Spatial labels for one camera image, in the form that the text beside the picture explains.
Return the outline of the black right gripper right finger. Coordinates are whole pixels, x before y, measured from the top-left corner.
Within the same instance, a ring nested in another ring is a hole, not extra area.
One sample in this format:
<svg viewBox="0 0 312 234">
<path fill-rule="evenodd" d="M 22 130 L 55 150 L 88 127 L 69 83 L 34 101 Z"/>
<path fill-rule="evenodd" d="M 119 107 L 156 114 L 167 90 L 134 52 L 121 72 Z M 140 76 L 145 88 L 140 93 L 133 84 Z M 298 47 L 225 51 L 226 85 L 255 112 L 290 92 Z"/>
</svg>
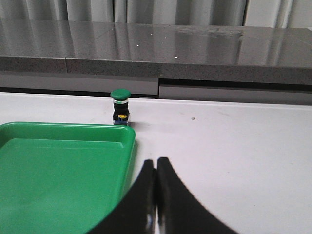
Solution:
<svg viewBox="0 0 312 234">
<path fill-rule="evenodd" d="M 211 214 L 180 180 L 166 157 L 157 160 L 157 208 L 161 234 L 235 234 Z"/>
</svg>

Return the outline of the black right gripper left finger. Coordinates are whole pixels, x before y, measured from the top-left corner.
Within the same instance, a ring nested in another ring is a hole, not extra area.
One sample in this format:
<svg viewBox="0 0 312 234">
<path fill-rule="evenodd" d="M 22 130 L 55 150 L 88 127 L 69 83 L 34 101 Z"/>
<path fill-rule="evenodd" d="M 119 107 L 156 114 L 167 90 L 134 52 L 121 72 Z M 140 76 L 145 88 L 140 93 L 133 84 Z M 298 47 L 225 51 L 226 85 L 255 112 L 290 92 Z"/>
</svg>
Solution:
<svg viewBox="0 0 312 234">
<path fill-rule="evenodd" d="M 151 159 L 142 168 L 118 205 L 88 233 L 90 234 L 153 234 L 155 230 L 155 178 Z"/>
</svg>

